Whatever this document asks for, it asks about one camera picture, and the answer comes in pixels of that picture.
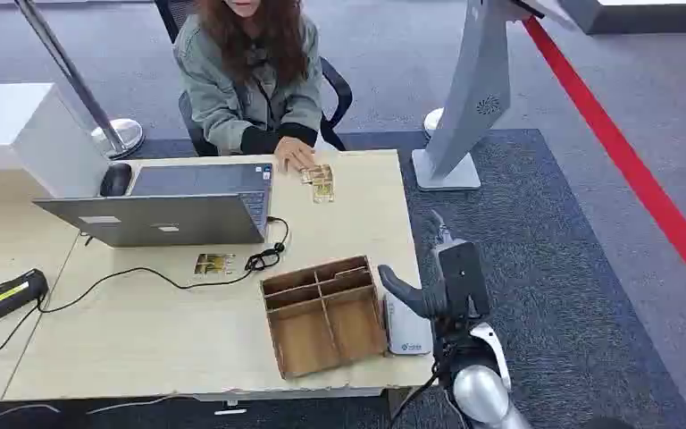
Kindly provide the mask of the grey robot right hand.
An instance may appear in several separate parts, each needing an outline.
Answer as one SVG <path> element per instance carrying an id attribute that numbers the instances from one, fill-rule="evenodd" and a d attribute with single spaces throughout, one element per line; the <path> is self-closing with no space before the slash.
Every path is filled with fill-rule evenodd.
<path id="1" fill-rule="evenodd" d="M 438 268 L 438 283 L 417 289 L 401 280 L 390 266 L 379 265 L 381 283 L 390 294 L 422 318 L 466 318 L 469 313 L 466 283 L 470 271 L 466 251 L 470 243 L 454 238 L 443 217 L 435 210 L 431 210 L 430 222 L 437 231 L 432 255 Z"/>

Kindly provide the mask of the person's left hand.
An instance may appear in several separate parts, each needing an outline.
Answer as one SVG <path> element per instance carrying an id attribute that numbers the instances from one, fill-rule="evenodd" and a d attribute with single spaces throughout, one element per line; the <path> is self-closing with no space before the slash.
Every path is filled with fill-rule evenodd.
<path id="1" fill-rule="evenodd" d="M 282 137 L 274 149 L 274 156 L 284 172 L 301 172 L 314 168 L 317 163 L 314 160 L 314 151 L 301 139 Z"/>

